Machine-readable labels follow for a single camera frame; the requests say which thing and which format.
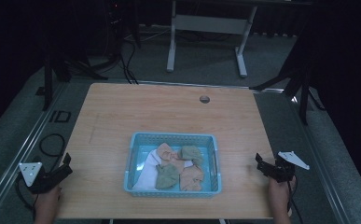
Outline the grey metal stand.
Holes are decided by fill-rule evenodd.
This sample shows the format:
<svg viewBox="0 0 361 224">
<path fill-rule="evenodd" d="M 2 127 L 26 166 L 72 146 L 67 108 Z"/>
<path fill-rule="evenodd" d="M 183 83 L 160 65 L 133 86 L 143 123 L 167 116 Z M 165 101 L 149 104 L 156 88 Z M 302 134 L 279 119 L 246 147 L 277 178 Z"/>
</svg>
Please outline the grey metal stand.
<svg viewBox="0 0 361 224">
<path fill-rule="evenodd" d="M 171 17 L 171 40 L 166 65 L 166 71 L 171 73 L 174 70 L 175 53 L 176 53 L 176 32 L 193 31 L 219 33 L 227 35 L 240 35 L 243 39 L 239 46 L 234 49 L 235 58 L 238 66 L 239 76 L 247 77 L 247 70 L 243 52 L 248 36 L 252 29 L 257 8 L 260 6 L 269 7 L 308 7 L 313 4 L 313 0 L 197 0 L 210 4 L 226 4 L 235 6 L 250 6 L 251 11 L 246 19 L 218 18 L 197 15 L 183 15 L 176 12 L 177 1 L 189 0 L 171 0 L 172 17 Z"/>
</svg>

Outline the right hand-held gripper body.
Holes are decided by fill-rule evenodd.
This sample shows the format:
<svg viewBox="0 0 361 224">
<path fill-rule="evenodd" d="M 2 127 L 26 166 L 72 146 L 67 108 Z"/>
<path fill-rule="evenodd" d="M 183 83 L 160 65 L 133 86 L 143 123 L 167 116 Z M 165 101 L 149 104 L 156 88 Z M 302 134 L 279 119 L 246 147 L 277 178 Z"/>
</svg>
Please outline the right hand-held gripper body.
<svg viewBox="0 0 361 224">
<path fill-rule="evenodd" d="M 271 177 L 278 183 L 291 181 L 295 175 L 296 167 L 309 170 L 310 166 L 305 163 L 294 151 L 280 151 L 276 157 Z"/>
</svg>

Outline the blue plastic basket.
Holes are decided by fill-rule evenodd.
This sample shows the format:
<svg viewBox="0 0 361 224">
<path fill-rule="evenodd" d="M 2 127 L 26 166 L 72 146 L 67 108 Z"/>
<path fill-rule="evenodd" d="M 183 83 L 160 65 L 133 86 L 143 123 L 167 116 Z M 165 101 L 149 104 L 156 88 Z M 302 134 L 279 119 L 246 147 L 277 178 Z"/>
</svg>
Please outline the blue plastic basket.
<svg viewBox="0 0 361 224">
<path fill-rule="evenodd" d="M 174 151 L 183 146 L 195 146 L 202 154 L 204 179 L 201 191 L 182 191 L 180 182 L 169 189 L 135 190 L 136 183 L 147 155 L 162 144 L 168 144 Z M 134 133 L 127 160 L 124 189 L 132 196 L 169 198 L 210 198 L 221 192 L 221 172 L 218 147 L 215 137 L 202 133 Z"/>
</svg>

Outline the peach sock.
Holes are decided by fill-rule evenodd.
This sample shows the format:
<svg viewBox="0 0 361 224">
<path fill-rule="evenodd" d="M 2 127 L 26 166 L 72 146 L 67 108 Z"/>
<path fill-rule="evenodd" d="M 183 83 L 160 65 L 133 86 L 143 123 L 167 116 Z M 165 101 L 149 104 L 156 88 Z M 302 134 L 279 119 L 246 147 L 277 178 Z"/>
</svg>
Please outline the peach sock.
<svg viewBox="0 0 361 224">
<path fill-rule="evenodd" d="M 180 174 L 180 189 L 182 191 L 201 191 L 203 179 L 204 172 L 199 166 L 186 167 Z"/>
<path fill-rule="evenodd" d="M 168 144 L 162 143 L 157 148 L 157 154 L 161 159 L 160 164 L 162 166 L 171 164 L 176 167 L 179 172 L 182 172 L 184 170 L 185 161 L 182 160 L 179 157 L 178 153 L 174 151 Z"/>
</svg>

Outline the person's right hand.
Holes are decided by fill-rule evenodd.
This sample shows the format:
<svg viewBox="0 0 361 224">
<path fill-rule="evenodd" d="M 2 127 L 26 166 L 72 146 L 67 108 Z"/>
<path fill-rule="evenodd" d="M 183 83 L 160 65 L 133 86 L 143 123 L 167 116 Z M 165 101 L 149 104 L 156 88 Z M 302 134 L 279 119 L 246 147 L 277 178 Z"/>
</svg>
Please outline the person's right hand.
<svg viewBox="0 0 361 224">
<path fill-rule="evenodd" d="M 297 183 L 295 177 L 289 182 L 278 183 L 272 177 L 269 178 L 269 206 L 274 217 L 288 217 L 287 205 L 290 200 L 290 189 Z"/>
</svg>

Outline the person's left hand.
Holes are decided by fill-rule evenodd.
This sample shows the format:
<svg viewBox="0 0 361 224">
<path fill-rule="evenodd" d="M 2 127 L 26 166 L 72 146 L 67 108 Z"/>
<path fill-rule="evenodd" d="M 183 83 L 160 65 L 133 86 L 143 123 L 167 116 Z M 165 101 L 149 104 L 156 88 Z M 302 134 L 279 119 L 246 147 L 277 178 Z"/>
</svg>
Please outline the person's left hand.
<svg viewBox="0 0 361 224">
<path fill-rule="evenodd" d="M 35 195 L 35 211 L 38 215 L 56 216 L 62 188 L 54 187 L 50 191 Z"/>
</svg>

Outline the white sock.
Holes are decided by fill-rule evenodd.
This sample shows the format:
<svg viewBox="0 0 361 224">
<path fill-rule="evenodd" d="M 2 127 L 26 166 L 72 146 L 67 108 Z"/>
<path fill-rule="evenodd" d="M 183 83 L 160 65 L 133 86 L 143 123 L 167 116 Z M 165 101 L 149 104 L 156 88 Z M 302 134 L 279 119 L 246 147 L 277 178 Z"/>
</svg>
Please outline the white sock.
<svg viewBox="0 0 361 224">
<path fill-rule="evenodd" d="M 159 165 L 161 165 L 161 158 L 157 150 L 154 149 L 147 155 L 141 174 L 132 188 L 135 190 L 156 190 L 157 167 Z"/>
</svg>

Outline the green sock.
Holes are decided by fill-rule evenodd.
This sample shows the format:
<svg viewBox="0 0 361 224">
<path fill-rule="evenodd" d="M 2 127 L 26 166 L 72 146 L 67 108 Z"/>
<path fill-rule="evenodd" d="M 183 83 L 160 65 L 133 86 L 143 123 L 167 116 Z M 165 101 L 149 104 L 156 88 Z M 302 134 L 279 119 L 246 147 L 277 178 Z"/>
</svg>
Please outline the green sock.
<svg viewBox="0 0 361 224">
<path fill-rule="evenodd" d="M 156 170 L 158 172 L 156 179 L 157 189 L 169 189 L 179 182 L 179 172 L 177 168 L 172 165 L 157 165 Z"/>
<path fill-rule="evenodd" d="M 183 146 L 178 155 L 181 159 L 192 161 L 195 165 L 203 164 L 203 157 L 201 151 L 195 146 Z"/>
</svg>

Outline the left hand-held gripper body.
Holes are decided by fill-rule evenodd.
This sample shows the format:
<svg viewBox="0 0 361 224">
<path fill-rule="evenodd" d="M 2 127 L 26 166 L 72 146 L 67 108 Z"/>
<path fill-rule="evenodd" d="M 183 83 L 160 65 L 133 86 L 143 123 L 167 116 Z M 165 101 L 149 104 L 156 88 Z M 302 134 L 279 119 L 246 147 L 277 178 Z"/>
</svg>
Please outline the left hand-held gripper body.
<svg viewBox="0 0 361 224">
<path fill-rule="evenodd" d="M 64 180 L 64 169 L 60 167 L 46 173 L 42 162 L 20 163 L 19 169 L 23 181 L 33 194 L 46 193 Z"/>
</svg>

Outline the black metal stand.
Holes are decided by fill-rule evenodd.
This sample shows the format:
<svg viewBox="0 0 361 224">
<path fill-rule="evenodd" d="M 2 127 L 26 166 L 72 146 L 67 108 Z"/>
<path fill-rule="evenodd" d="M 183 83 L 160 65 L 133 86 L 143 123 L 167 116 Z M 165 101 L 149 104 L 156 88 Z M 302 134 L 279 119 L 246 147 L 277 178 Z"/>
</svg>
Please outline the black metal stand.
<svg viewBox="0 0 361 224">
<path fill-rule="evenodd" d="M 51 46 L 50 43 L 47 43 L 43 46 L 43 51 L 45 54 L 44 106 L 43 106 L 44 111 L 47 111 L 49 109 L 50 104 L 52 103 L 53 100 L 52 72 L 55 72 L 58 78 L 63 80 L 64 82 L 70 80 L 70 76 L 65 74 L 66 72 L 65 67 L 60 66 L 59 62 L 70 63 L 76 69 L 80 70 L 82 73 L 85 73 L 86 75 L 94 79 L 107 80 L 107 77 L 103 77 L 101 75 L 96 74 L 90 67 L 82 64 L 81 62 L 77 62 L 73 60 L 70 56 L 67 56 L 66 54 L 56 49 L 54 46 Z"/>
<path fill-rule="evenodd" d="M 284 94 L 287 97 L 294 97 L 298 91 L 301 91 L 299 117 L 302 123 L 307 125 L 306 113 L 311 92 L 312 69 L 320 48 L 321 42 L 318 40 L 318 36 L 311 29 L 304 28 L 285 59 L 279 74 L 262 84 L 250 87 L 250 90 L 263 91 L 288 78 Z"/>
</svg>

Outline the metal floor rail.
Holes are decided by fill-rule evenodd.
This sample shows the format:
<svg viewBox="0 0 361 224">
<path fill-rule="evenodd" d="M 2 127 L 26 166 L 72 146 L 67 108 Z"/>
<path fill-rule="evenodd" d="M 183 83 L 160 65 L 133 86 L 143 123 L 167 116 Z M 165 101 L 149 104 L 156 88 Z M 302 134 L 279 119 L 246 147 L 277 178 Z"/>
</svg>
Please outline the metal floor rail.
<svg viewBox="0 0 361 224">
<path fill-rule="evenodd" d="M 17 175 L 18 163 L 27 158 L 33 150 L 37 138 L 48 123 L 54 105 L 67 86 L 67 83 L 56 85 L 46 110 L 43 110 L 43 98 L 27 96 L 27 91 L 22 90 L 20 96 L 16 97 L 9 110 L 0 118 L 0 206 Z"/>
<path fill-rule="evenodd" d="M 300 100 L 298 100 L 296 96 L 291 96 L 287 102 L 291 108 L 292 114 L 296 117 L 296 122 L 298 123 L 301 132 L 304 135 L 306 145 L 308 146 L 312 156 L 314 170 L 319 176 L 322 188 L 324 189 L 325 195 L 337 222 L 339 224 L 351 224 L 350 219 L 345 212 L 340 196 L 337 193 L 331 176 L 329 175 L 328 170 L 324 164 L 323 158 L 320 155 L 319 148 L 314 142 L 314 138 L 309 129 L 309 126 L 305 125 L 299 118 Z"/>
</svg>

